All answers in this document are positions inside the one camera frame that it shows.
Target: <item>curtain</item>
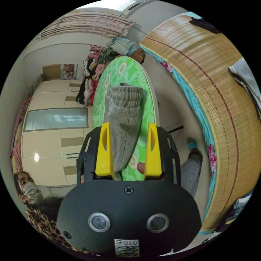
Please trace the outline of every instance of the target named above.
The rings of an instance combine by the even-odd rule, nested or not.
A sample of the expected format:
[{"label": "curtain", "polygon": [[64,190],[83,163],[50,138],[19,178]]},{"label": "curtain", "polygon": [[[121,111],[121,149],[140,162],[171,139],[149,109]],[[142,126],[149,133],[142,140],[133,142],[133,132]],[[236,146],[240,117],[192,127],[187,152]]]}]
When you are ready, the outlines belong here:
[{"label": "curtain", "polygon": [[135,22],[112,12],[96,12],[88,9],[74,10],[55,20],[41,31],[29,44],[62,33],[95,33],[109,38],[125,37]]},{"label": "curtain", "polygon": [[24,130],[87,128],[87,122],[87,110],[81,108],[29,111]]}]

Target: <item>teddy bear picture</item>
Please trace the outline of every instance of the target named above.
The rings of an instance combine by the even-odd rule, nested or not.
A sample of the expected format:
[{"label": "teddy bear picture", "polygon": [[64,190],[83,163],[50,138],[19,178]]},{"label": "teddy bear picture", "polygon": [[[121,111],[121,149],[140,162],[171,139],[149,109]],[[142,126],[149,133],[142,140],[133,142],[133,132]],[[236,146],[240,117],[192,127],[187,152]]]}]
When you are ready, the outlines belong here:
[{"label": "teddy bear picture", "polygon": [[77,64],[61,64],[61,79],[75,80],[77,73]]}]

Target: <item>person's leg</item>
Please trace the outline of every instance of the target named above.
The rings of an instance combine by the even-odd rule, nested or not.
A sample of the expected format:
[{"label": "person's leg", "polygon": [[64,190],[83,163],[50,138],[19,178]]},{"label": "person's leg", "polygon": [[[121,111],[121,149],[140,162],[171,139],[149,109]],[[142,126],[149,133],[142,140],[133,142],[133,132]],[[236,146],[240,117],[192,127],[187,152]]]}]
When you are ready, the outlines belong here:
[{"label": "person's leg", "polygon": [[188,138],[187,145],[190,153],[188,160],[181,166],[181,186],[194,197],[198,188],[203,156],[197,149],[195,140]]}]

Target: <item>cardboard box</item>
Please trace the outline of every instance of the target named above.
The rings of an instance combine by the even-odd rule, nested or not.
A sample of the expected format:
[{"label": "cardboard box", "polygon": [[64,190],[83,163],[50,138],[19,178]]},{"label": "cardboard box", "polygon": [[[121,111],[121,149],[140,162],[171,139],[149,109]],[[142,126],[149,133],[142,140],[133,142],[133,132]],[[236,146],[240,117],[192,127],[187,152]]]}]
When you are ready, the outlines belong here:
[{"label": "cardboard box", "polygon": [[52,64],[43,66],[44,78],[49,80],[57,80],[61,78],[61,64]]}]

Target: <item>green floral table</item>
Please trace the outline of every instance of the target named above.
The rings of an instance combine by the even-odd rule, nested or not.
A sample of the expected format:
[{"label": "green floral table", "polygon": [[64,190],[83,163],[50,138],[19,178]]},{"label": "green floral table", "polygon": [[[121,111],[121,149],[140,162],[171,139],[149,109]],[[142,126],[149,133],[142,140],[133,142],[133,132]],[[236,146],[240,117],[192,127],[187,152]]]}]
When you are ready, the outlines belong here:
[{"label": "green floral table", "polygon": [[157,99],[150,79],[142,66],[127,56],[114,59],[103,72],[95,93],[92,108],[93,128],[101,126],[105,110],[105,95],[110,85],[124,82],[143,88],[141,101],[142,121],[137,144],[127,167],[122,171],[123,180],[143,180],[143,175],[137,171],[137,163],[145,162],[148,136],[148,124],[159,126],[159,112]]}]

